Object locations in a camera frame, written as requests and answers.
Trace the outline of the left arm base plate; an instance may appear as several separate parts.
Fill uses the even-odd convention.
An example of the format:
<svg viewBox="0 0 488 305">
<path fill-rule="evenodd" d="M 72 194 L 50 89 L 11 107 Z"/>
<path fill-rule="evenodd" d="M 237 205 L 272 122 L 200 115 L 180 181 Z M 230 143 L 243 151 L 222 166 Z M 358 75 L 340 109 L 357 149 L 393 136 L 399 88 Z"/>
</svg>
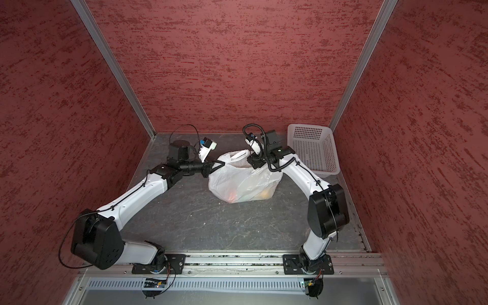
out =
<svg viewBox="0 0 488 305">
<path fill-rule="evenodd" d="M 167 274 L 180 275 L 186 260 L 185 254 L 161 254 L 155 257 L 150 264 L 134 264 L 132 274 L 134 275 L 155 275 Z"/>
</svg>

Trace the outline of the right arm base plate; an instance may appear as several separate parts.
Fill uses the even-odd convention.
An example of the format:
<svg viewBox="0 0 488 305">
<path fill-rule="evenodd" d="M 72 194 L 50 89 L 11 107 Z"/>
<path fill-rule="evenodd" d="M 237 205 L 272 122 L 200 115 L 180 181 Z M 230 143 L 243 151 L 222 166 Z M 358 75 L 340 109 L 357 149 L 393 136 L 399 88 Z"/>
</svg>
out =
<svg viewBox="0 0 488 305">
<path fill-rule="evenodd" d="M 310 260 L 305 254 L 285 254 L 282 256 L 286 275 L 333 275 L 334 267 L 330 255 L 324 254 L 317 260 Z"/>
</svg>

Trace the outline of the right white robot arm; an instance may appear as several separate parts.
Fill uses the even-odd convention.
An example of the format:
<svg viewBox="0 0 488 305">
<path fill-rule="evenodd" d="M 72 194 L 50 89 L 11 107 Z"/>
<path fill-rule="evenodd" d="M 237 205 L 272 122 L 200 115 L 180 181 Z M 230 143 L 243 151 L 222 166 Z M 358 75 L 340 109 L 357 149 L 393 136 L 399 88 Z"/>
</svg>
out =
<svg viewBox="0 0 488 305">
<path fill-rule="evenodd" d="M 310 233 L 300 248 L 298 265 L 307 274 L 317 274 L 328 264 L 326 249 L 333 239 L 339 239 L 339 231 L 350 222 L 344 189 L 330 184 L 314 174 L 296 154 L 276 159 L 259 157 L 252 153 L 247 162 L 254 168 L 266 168 L 271 172 L 287 175 L 308 199 L 307 222 Z"/>
</svg>

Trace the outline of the white plastic bag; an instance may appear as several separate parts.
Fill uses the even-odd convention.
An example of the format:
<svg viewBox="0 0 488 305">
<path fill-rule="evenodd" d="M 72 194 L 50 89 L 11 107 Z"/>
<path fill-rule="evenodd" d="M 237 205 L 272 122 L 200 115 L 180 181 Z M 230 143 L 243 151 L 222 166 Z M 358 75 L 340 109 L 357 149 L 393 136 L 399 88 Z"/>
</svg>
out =
<svg viewBox="0 0 488 305">
<path fill-rule="evenodd" d="M 250 151 L 233 151 L 218 160 L 225 166 L 208 177 L 208 188 L 217 198 L 227 203 L 268 200 L 281 182 L 281 172 L 271 172 L 267 166 L 254 169 L 248 162 Z"/>
</svg>

